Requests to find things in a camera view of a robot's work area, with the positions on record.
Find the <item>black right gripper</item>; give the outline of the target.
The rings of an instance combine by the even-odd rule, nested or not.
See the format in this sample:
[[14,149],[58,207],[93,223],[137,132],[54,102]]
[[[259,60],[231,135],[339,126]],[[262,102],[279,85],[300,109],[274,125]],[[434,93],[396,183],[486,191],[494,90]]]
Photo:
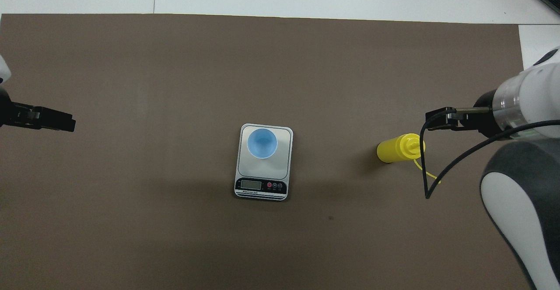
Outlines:
[[470,108],[457,108],[458,120],[454,118],[456,109],[444,107],[426,112],[426,130],[452,130],[462,125],[460,130],[478,131],[486,138],[492,138],[504,130],[496,122],[493,101],[496,89],[481,95]]

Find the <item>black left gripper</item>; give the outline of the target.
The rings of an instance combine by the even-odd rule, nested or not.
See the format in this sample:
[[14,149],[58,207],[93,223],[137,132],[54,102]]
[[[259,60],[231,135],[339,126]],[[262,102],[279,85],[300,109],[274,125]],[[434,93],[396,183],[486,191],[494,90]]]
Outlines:
[[[29,113],[34,113],[31,124]],[[56,109],[12,102],[8,92],[0,87],[0,126],[74,132],[76,120],[72,114]]]

